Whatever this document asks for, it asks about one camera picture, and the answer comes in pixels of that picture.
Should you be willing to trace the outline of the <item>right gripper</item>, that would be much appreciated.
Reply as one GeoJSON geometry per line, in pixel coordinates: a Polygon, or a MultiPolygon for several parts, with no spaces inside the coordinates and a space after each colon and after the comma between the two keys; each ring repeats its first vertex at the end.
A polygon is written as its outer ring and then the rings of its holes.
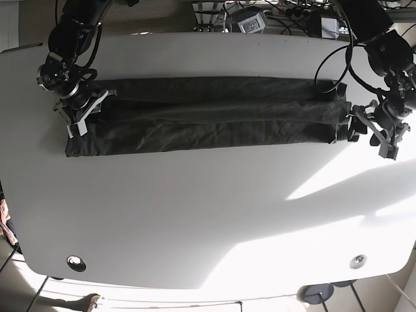
{"type": "Polygon", "coordinates": [[[101,112],[102,102],[109,96],[117,96],[116,90],[107,90],[96,84],[97,70],[90,64],[79,66],[65,63],[45,63],[38,69],[37,83],[44,90],[59,97],[54,110],[59,112],[68,124],[86,119],[101,112]]]}

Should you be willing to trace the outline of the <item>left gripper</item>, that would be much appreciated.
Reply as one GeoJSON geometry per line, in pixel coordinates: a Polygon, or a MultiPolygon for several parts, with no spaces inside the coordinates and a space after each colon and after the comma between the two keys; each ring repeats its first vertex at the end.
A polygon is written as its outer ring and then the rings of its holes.
{"type": "Polygon", "coordinates": [[[404,133],[410,131],[410,125],[404,121],[410,114],[411,109],[394,105],[386,99],[381,103],[372,100],[367,106],[355,105],[352,110],[341,110],[336,125],[336,142],[357,142],[370,129],[370,146],[398,146],[404,133]]]}

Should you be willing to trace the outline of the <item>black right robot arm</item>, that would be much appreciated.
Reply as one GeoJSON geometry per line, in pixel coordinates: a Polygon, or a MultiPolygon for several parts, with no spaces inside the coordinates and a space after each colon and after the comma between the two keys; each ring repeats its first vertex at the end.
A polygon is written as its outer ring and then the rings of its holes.
{"type": "Polygon", "coordinates": [[[98,52],[105,13],[112,1],[66,1],[49,34],[49,53],[38,69],[37,83],[55,93],[57,111],[66,121],[68,136],[87,134],[87,117],[98,112],[109,91],[94,83],[92,63],[98,52]]]}

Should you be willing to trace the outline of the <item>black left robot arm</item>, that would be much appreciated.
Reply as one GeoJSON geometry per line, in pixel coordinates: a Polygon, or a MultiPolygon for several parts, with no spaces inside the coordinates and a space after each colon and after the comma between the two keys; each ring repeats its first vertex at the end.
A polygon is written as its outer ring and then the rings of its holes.
{"type": "Polygon", "coordinates": [[[388,89],[376,88],[361,79],[352,68],[354,80],[378,98],[370,104],[374,109],[369,117],[365,107],[354,109],[354,119],[372,129],[372,146],[379,147],[379,155],[396,159],[397,144],[410,126],[405,119],[415,111],[415,63],[410,45],[393,29],[393,21],[378,1],[338,1],[339,12],[356,37],[347,56],[356,45],[367,52],[373,72],[382,77],[388,89]]]}

